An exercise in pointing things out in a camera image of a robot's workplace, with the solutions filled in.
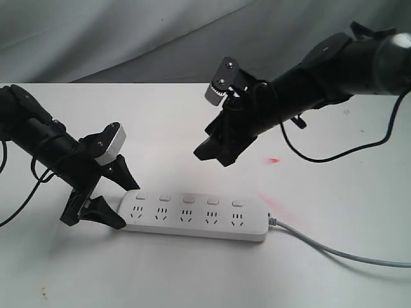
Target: power strip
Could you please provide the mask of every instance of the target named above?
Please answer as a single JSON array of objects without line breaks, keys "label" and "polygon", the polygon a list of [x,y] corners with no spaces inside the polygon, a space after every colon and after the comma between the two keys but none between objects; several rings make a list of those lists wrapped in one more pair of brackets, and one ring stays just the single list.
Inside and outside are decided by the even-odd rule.
[{"label": "power strip", "polygon": [[118,214],[128,231],[255,242],[268,232],[268,208],[254,198],[128,191]]}]

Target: white power strip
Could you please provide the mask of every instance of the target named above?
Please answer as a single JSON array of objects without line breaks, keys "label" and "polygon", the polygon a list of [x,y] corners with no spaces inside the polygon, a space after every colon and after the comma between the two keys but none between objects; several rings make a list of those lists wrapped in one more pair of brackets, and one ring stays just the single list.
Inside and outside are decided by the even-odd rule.
[{"label": "white power strip", "polygon": [[268,232],[268,208],[254,198],[128,191],[118,214],[128,231],[257,242]]}]

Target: gray backdrop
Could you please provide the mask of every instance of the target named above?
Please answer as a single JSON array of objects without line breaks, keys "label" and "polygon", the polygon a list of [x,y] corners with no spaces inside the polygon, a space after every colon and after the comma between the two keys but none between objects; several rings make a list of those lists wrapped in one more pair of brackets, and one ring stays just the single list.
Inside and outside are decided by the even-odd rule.
[{"label": "gray backdrop", "polygon": [[207,82],[231,55],[260,78],[353,20],[411,31],[409,0],[0,0],[0,82]]}]

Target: gray cable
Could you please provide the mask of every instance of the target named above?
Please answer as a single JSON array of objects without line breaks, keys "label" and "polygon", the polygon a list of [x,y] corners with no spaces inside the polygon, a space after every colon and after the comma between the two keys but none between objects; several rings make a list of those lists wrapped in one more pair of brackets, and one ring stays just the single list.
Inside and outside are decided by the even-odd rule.
[{"label": "gray cable", "polygon": [[272,226],[279,226],[281,228],[286,229],[287,231],[289,231],[289,233],[291,233],[295,237],[298,237],[299,239],[301,239],[302,241],[306,242],[307,244],[311,245],[314,248],[318,248],[320,250],[323,250],[325,252],[339,256],[341,258],[350,259],[350,260],[362,262],[362,263],[380,265],[380,266],[390,266],[392,268],[411,268],[411,262],[391,262],[391,261],[375,260],[375,259],[357,257],[356,255],[350,255],[345,252],[340,252],[338,250],[324,246],[323,244],[320,244],[314,241],[313,239],[310,239],[308,236],[302,234],[296,229],[290,227],[289,225],[276,220],[275,218],[269,218],[268,222]]}]

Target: white table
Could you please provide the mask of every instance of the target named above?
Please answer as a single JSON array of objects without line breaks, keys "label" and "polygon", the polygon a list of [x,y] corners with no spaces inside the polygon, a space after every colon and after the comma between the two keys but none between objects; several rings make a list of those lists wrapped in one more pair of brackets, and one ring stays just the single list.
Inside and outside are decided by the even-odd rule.
[{"label": "white table", "polygon": [[[167,186],[271,198],[274,215],[321,243],[361,255],[411,261],[411,100],[390,142],[328,164],[301,160],[279,129],[223,168],[193,150],[219,108],[206,85],[23,85],[75,138],[119,121],[122,154],[142,188]],[[357,96],[287,123],[305,154],[325,157],[385,134],[394,97]],[[30,157],[9,144],[0,176],[0,220],[35,180]],[[268,158],[280,162],[267,164]],[[58,219],[70,187],[44,184],[0,230],[0,307],[409,307],[411,269],[332,259],[281,230],[261,244],[113,231]],[[102,180],[94,195],[116,207],[123,190]]]}]

